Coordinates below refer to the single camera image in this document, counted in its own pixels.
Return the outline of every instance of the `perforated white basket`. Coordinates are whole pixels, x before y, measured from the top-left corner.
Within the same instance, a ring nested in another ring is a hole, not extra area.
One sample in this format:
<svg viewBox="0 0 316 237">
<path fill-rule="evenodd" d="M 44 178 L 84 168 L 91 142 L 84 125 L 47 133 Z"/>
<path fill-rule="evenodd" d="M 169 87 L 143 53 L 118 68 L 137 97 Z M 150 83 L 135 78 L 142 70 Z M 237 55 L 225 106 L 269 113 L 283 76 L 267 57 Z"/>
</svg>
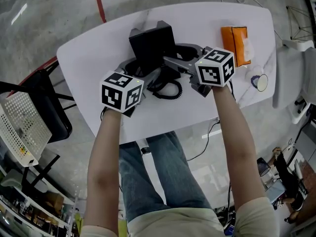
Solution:
<svg viewBox="0 0 316 237">
<path fill-rule="evenodd" d="M 17 92 L 0 105 L 0 136 L 19 163 L 34 166 L 51 137 L 29 95 Z"/>
</svg>

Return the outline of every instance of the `gray floor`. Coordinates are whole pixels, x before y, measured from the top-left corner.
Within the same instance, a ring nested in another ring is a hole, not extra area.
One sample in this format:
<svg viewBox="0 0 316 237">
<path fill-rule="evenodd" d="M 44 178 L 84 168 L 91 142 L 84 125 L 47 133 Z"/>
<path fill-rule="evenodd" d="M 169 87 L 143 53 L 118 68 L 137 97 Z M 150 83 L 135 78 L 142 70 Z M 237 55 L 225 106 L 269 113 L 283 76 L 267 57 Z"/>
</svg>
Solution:
<svg viewBox="0 0 316 237">
<path fill-rule="evenodd" d="M 219 0 L 102 0 L 108 21 L 115 18 L 167 4 L 219 1 Z M 268 8 L 273 16 L 275 30 L 283 39 L 289 39 L 289 24 L 286 5 L 306 10 L 303 0 L 258 0 Z M 252 0 L 247 4 L 257 5 Z M 22 14 L 13 22 L 17 13 Z M 299 17 L 305 25 L 308 20 Z M 102 23 L 96 0 L 0 0 L 0 80 L 19 83 L 30 72 L 56 55 L 59 46 L 85 31 Z M 277 46 L 281 41 L 276 37 Z M 56 92 L 70 94 L 60 70 L 51 75 Z M 286 146 L 294 139 L 300 124 L 293 125 L 287 110 L 274 110 L 272 100 L 244 108 L 243 113 L 249 123 L 259 156 L 269 159 L 276 146 Z M 55 154 L 61 159 L 53 166 L 50 175 L 71 195 L 86 197 L 86 174 L 94 136 L 75 107 L 66 111 L 73 125 L 73 133 L 68 140 L 47 145 L 40 160 L 48 162 Z M 201 135 L 207 133 L 209 122 L 194 125 L 177 131 L 187 157 L 199 153 L 205 145 Z M 210 166 L 219 177 L 208 180 L 222 194 L 227 192 L 225 151 L 222 135 L 210 138 L 203 156 L 190 162 L 192 171 Z M 213 204 L 219 205 L 212 192 L 213 186 L 203 186 L 204 192 Z"/>
</svg>

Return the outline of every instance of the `person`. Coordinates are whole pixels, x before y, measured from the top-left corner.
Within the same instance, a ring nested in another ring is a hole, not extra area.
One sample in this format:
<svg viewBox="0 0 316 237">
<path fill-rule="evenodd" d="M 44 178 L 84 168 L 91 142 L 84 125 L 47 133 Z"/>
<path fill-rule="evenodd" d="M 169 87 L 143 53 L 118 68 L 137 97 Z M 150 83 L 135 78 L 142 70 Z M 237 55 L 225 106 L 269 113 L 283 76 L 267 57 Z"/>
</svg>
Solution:
<svg viewBox="0 0 316 237">
<path fill-rule="evenodd" d="M 274 157 L 269 161 L 269 165 L 276 167 L 280 179 L 285 187 L 286 197 L 282 199 L 282 203 L 291 204 L 292 209 L 294 210 L 288 218 L 285 219 L 285 222 L 290 224 L 294 223 L 300 210 L 303 207 L 304 198 L 299 190 L 299 181 L 293 174 L 291 174 L 287 169 L 287 164 L 280 147 L 273 149 Z"/>
<path fill-rule="evenodd" d="M 235 202 L 237 237 L 278 236 L 260 180 L 253 138 L 229 88 L 213 87 Z M 154 190 L 136 142 L 119 146 L 121 114 L 103 115 L 92 149 L 81 237 L 118 236 L 119 172 L 128 230 L 135 237 L 222 237 L 223 227 L 194 179 L 174 132 L 147 138 L 166 204 Z"/>
</svg>

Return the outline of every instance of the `white cup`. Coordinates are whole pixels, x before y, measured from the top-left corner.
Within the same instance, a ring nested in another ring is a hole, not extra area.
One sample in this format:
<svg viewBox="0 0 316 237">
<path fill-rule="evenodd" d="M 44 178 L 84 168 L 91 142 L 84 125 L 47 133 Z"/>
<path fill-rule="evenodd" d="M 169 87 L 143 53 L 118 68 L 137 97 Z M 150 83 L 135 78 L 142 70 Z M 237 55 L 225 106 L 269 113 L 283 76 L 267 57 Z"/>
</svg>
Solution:
<svg viewBox="0 0 316 237">
<path fill-rule="evenodd" d="M 255 67 L 248 67 L 245 79 L 258 91 L 264 91 L 268 86 L 268 76 L 264 73 L 263 68 L 259 65 Z"/>
</svg>

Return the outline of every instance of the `qr-like black and white marker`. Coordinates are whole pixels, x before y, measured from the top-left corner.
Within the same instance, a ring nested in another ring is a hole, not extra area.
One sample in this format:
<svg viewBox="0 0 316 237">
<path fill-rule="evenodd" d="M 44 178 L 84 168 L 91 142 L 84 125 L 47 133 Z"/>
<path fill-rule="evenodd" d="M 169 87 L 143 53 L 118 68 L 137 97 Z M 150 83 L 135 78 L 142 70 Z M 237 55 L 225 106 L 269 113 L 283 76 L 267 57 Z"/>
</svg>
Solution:
<svg viewBox="0 0 316 237">
<path fill-rule="evenodd" d="M 204 57 L 204 59 L 221 63 L 229 55 L 230 55 L 230 53 L 228 53 L 228 52 L 224 52 L 224 51 L 220 51 L 220 50 L 215 50 L 214 49 L 206 57 Z"/>
<path fill-rule="evenodd" d="M 234 57 L 230 58 L 224 65 L 224 82 L 227 82 L 229 78 L 234 74 Z"/>
<path fill-rule="evenodd" d="M 126 85 L 128 85 L 128 83 L 130 81 L 132 81 L 132 78 L 126 77 L 126 76 L 119 74 L 119 73 L 113 73 L 111 76 L 106 78 L 104 81 L 124 88 Z"/>
<path fill-rule="evenodd" d="M 219 68 L 199 66 L 199 73 L 201 75 L 201 83 L 221 84 L 221 77 L 219 75 Z"/>
<path fill-rule="evenodd" d="M 141 89 L 142 86 L 139 85 L 136 88 L 133 88 L 127 92 L 125 109 L 137 103 L 141 96 Z"/>
<path fill-rule="evenodd" d="M 122 92 L 102 85 L 102 103 L 120 109 L 122 103 Z"/>
</svg>

